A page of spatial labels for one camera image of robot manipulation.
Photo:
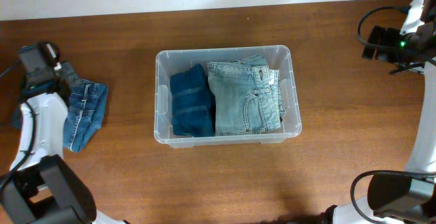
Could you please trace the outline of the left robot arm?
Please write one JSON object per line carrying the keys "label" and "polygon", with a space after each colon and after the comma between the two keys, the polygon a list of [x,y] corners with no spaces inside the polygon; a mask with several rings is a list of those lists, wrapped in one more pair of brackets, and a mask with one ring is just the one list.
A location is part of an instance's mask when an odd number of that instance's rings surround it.
{"label": "left robot arm", "polygon": [[18,152],[1,177],[1,206],[13,223],[115,223],[63,159],[67,102],[80,85],[75,69],[48,41],[24,46],[18,56],[26,71],[22,127]]}

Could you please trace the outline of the teal garment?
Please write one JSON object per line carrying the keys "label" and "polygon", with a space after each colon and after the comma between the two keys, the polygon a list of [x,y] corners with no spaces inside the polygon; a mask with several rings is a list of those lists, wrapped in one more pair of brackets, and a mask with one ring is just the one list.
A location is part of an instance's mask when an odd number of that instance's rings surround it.
{"label": "teal garment", "polygon": [[215,96],[202,65],[170,77],[174,135],[211,137],[215,134]]}

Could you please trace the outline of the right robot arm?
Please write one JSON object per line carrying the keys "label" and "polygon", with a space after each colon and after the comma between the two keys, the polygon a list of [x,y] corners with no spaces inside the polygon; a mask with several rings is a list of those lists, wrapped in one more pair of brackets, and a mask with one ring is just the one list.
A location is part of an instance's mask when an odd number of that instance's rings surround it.
{"label": "right robot arm", "polygon": [[331,206],[319,223],[435,222],[435,0],[413,0],[392,10],[406,16],[401,28],[374,26],[362,58],[394,65],[392,75],[423,77],[421,111],[404,146],[410,151],[403,170],[370,170],[351,183],[350,204]]}

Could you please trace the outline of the light blue jeans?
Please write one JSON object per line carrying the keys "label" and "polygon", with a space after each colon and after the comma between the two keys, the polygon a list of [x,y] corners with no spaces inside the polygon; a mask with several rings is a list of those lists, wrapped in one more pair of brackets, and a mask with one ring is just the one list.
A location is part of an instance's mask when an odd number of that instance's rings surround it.
{"label": "light blue jeans", "polygon": [[279,71],[266,57],[207,64],[208,85],[215,96],[215,135],[245,135],[280,128],[285,115]]}

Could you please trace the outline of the dark blue jeans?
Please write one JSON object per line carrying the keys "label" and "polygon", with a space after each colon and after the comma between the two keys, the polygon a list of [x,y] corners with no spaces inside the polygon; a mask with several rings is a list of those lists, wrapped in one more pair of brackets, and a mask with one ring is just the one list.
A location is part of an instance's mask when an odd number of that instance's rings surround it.
{"label": "dark blue jeans", "polygon": [[69,96],[68,115],[63,129],[63,147],[79,153],[102,127],[108,86],[82,79]]}

